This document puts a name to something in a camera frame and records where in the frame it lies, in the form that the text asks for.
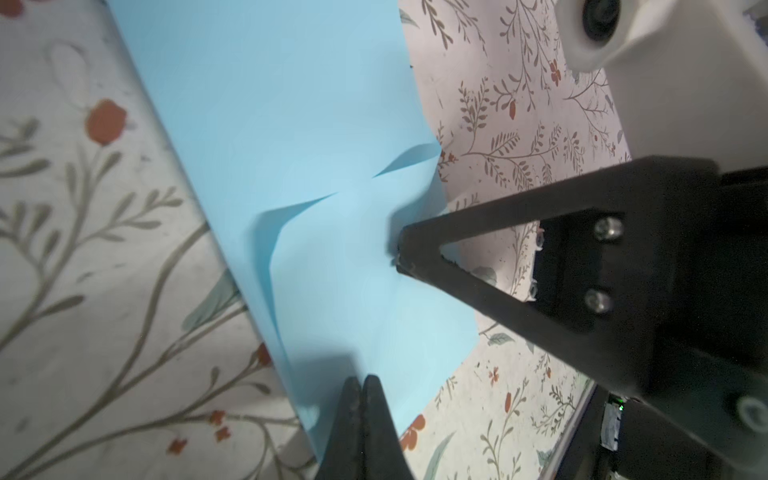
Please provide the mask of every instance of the bolt head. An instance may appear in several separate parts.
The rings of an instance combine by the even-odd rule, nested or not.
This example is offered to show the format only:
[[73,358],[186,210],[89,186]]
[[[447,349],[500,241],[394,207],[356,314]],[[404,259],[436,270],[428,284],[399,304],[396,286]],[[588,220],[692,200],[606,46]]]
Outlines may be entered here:
[[584,304],[587,308],[597,315],[608,313],[614,308],[614,301],[607,293],[590,288],[584,294]]
[[531,286],[528,288],[528,299],[531,301],[535,301],[537,294],[538,294],[538,282],[536,281],[536,279],[531,278]]
[[744,395],[736,403],[739,420],[755,433],[768,433],[768,406],[763,400]]
[[624,235],[624,224],[616,217],[603,217],[594,224],[594,237],[601,242],[618,240]]

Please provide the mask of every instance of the white plastic housing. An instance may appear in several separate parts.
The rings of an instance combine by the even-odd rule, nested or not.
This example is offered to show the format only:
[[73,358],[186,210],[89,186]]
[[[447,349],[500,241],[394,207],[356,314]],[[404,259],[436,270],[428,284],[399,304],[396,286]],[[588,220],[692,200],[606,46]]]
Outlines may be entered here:
[[565,61],[605,69],[634,158],[711,158],[723,171],[768,164],[768,46],[742,3],[621,0],[604,44],[584,33],[584,0],[557,4]]

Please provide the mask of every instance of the camera lens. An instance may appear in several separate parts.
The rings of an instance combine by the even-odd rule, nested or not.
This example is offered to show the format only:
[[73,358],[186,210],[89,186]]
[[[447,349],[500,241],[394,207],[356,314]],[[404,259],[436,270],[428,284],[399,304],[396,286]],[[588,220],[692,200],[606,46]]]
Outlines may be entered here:
[[584,32],[591,40],[608,41],[619,22],[621,0],[587,0],[584,3]]

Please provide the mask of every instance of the floral pattern fabric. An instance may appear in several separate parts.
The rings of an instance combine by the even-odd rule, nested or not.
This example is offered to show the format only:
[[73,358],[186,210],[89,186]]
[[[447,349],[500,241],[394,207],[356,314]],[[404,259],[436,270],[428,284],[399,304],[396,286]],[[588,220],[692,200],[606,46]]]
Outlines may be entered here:
[[[564,62],[552,0],[399,7],[451,210],[629,160],[604,74]],[[311,478],[108,7],[0,0],[0,43],[2,478]],[[530,299],[545,237],[521,225],[462,254]],[[477,347],[400,439],[418,479],[537,478],[584,391],[477,320]]]

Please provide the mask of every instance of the blue paper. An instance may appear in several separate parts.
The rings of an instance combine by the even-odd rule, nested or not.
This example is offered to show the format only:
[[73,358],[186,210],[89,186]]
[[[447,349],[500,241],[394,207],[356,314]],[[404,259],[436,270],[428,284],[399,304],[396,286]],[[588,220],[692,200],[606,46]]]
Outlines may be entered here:
[[315,452],[348,375],[404,431],[476,333],[392,265],[444,207],[396,2],[110,5]]

